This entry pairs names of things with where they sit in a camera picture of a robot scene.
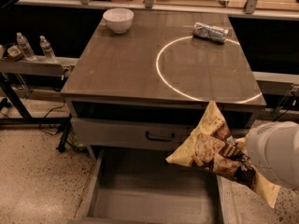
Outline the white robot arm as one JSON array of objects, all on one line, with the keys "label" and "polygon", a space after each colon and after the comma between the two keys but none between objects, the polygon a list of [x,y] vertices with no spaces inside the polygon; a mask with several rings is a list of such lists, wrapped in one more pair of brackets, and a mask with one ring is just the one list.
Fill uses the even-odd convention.
[{"label": "white robot arm", "polygon": [[267,180],[284,188],[299,188],[299,124],[265,123],[251,129],[246,139],[254,167]]}]

